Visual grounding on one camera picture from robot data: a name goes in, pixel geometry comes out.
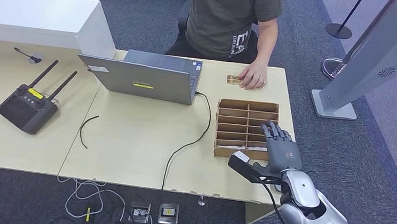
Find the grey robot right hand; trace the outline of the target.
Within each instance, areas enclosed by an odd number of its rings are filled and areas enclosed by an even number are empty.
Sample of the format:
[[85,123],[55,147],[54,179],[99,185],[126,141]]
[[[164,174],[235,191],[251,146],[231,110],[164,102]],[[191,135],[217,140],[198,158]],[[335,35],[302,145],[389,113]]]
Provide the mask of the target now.
[[273,121],[260,126],[263,130],[268,153],[266,167],[272,174],[280,174],[284,170],[300,170],[302,161],[296,142],[288,131],[281,129]]

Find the person's left hand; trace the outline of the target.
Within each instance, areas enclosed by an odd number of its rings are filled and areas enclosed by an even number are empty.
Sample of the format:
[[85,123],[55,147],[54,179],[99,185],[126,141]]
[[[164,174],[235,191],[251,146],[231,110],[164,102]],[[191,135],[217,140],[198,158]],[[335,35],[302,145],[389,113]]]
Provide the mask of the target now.
[[254,61],[239,75],[240,87],[246,90],[260,89],[267,84],[267,63]]

